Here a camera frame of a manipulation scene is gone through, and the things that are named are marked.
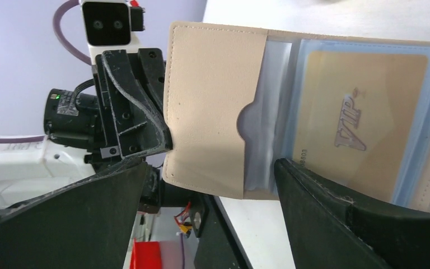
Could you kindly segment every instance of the gold card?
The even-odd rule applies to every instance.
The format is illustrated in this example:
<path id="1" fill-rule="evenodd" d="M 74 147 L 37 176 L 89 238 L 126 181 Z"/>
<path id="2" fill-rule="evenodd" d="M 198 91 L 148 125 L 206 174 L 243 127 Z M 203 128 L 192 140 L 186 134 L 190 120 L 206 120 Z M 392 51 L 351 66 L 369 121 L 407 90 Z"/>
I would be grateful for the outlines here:
<path id="1" fill-rule="evenodd" d="M 427 65 L 416 54 L 310 53 L 293 159 L 389 202 Z"/>

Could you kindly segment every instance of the purple cable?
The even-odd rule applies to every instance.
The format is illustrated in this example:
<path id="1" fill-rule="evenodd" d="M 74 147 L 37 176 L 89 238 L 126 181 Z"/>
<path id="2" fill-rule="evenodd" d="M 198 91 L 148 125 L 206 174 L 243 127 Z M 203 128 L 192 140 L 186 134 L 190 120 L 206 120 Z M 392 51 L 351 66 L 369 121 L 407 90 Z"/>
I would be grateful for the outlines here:
<path id="1" fill-rule="evenodd" d="M 55 11 L 55 14 L 53 15 L 53 20 L 52 20 L 53 31 L 55 32 L 55 35 L 57 36 L 58 41 L 60 41 L 61 45 L 68 52 L 70 52 L 73 56 L 80 59 L 82 62 L 91 65 L 90 58 L 84 53 L 80 52 L 65 38 L 62 32 L 62 27 L 60 25 L 63 15 L 71 8 L 76 7 L 78 5 L 79 5 L 78 0 L 68 0 L 65 3 L 63 3 L 60 7 L 57 8 L 57 11 Z"/>
<path id="2" fill-rule="evenodd" d="M 182 269 L 185 269 L 184 234 L 180 233 L 180 248 L 182 249 Z"/>

